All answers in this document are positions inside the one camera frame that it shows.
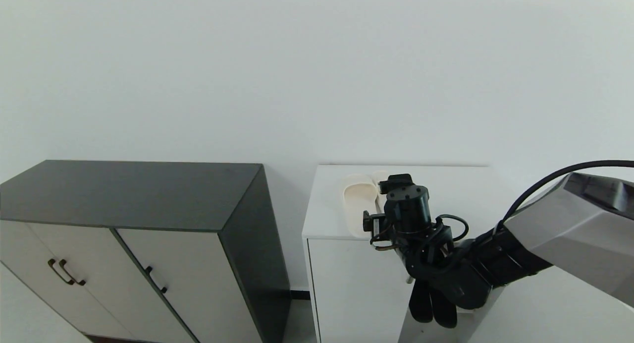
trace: cabinet handle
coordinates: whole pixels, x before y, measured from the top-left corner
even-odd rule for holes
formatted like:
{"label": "cabinet handle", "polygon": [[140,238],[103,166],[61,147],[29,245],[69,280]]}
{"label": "cabinet handle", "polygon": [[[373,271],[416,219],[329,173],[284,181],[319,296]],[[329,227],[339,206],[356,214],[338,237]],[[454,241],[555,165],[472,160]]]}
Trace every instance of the cabinet handle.
{"label": "cabinet handle", "polygon": [[[148,274],[148,276],[150,276],[150,278],[152,278],[152,275],[150,275],[150,273],[152,272],[152,266],[148,266],[147,268],[145,268],[145,272]],[[167,287],[163,286],[163,288],[161,288],[160,291],[161,293],[166,293]]]}
{"label": "cabinet handle", "polygon": [[65,278],[61,277],[61,275],[57,272],[57,270],[53,267],[53,264],[55,263],[55,259],[50,259],[48,260],[48,267],[55,273],[55,275],[57,275],[57,277],[59,277],[63,282],[65,282],[68,285],[72,285],[75,283],[75,280],[70,279],[70,281],[66,281]]}
{"label": "cabinet handle", "polygon": [[59,261],[59,267],[64,271],[64,273],[66,273],[66,275],[68,275],[68,277],[73,279],[73,281],[77,282],[77,284],[79,286],[84,286],[86,284],[86,280],[81,280],[79,282],[77,280],[75,280],[75,278],[70,273],[68,273],[68,271],[66,271],[66,268],[64,268],[64,265],[66,265],[66,259],[61,259]]}

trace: cabinet door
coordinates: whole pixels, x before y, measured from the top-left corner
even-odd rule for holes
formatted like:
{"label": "cabinet door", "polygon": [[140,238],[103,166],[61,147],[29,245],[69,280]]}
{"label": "cabinet door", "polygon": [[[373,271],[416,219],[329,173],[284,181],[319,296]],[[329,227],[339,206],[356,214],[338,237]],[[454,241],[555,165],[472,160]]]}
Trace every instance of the cabinet door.
{"label": "cabinet door", "polygon": [[191,343],[192,338],[106,228],[29,224],[68,272],[140,341]]}
{"label": "cabinet door", "polygon": [[365,240],[308,239],[322,343],[396,342],[412,286],[401,259]]}
{"label": "cabinet door", "polygon": [[[55,274],[53,269],[64,280],[70,280],[59,268],[59,261],[65,257],[51,253],[28,224],[2,221],[0,237],[0,258],[5,266],[77,330],[95,336],[134,339],[84,287],[68,285]],[[53,269],[48,266],[50,259],[56,260]]]}
{"label": "cabinet door", "polygon": [[201,343],[261,342],[217,234],[117,232]]}

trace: white slipper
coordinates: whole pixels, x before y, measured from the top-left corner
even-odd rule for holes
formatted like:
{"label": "white slipper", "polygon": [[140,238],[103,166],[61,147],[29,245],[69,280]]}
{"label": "white slipper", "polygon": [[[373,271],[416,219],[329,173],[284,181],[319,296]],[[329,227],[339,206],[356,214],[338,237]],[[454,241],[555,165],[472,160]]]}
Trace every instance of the white slipper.
{"label": "white slipper", "polygon": [[378,189],[368,175],[349,175],[341,180],[342,204],[350,234],[369,239],[370,232],[363,231],[363,211],[376,214]]}
{"label": "white slipper", "polygon": [[374,182],[374,185],[376,185],[376,205],[378,206],[379,213],[383,213],[383,208],[385,208],[385,202],[387,201],[387,198],[385,197],[385,194],[380,193],[378,183],[387,180],[388,176],[390,176],[390,173],[388,171],[376,171],[372,173],[372,181]]}

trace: white wall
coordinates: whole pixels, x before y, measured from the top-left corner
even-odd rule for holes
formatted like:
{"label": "white wall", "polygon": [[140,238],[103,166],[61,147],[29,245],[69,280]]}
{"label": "white wall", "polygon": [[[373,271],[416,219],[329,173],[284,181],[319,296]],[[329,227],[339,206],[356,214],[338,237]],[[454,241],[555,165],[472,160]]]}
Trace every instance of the white wall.
{"label": "white wall", "polygon": [[520,191],[634,158],[633,4],[0,0],[0,175],[262,162],[303,289],[317,163],[490,164]]}

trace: cabinet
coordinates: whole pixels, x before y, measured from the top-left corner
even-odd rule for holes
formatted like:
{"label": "cabinet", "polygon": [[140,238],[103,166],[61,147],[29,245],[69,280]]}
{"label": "cabinet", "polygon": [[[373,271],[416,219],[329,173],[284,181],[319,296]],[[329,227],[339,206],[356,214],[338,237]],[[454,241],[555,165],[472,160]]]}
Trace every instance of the cabinet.
{"label": "cabinet", "polygon": [[66,321],[96,336],[134,338],[85,287],[67,284],[71,279],[59,267],[63,257],[48,250],[28,225],[2,221],[0,228],[2,263]]}
{"label": "cabinet", "polygon": [[0,193],[2,263],[92,341],[281,341],[262,165],[46,161]]}
{"label": "cabinet", "polygon": [[501,289],[475,311],[458,310],[458,327],[420,324],[408,312],[412,292],[403,262],[353,237],[345,222],[340,181],[354,173],[410,173],[429,189],[432,217],[466,219],[467,238],[490,230],[515,196],[493,169],[438,166],[319,166],[302,232],[317,340],[321,343],[466,342],[494,305]]}

